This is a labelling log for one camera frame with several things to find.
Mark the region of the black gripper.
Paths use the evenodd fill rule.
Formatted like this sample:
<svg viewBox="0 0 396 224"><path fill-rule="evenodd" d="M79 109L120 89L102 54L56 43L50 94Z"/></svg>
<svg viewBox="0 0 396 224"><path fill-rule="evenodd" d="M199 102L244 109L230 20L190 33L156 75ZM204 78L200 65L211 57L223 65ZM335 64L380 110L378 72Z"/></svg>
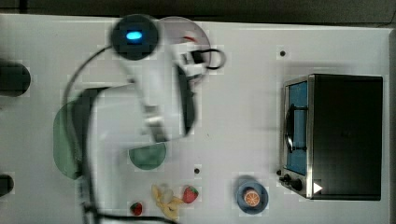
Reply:
<svg viewBox="0 0 396 224"><path fill-rule="evenodd" d="M175 61L186 73L190 82L197 82L207 73L210 54L205 52L205 46L195 43L180 43L173 46Z"/></svg>

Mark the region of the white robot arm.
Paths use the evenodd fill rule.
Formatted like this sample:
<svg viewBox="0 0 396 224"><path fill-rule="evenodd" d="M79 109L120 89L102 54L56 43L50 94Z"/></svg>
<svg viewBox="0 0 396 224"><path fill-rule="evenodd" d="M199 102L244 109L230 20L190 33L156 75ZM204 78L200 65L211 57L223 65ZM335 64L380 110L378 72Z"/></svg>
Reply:
<svg viewBox="0 0 396 224"><path fill-rule="evenodd" d="M210 62L205 31L182 17L126 16L109 42L126 83L87 89L75 105L90 224L128 220L118 202L123 155L189 134L196 121L191 83Z"/></svg>

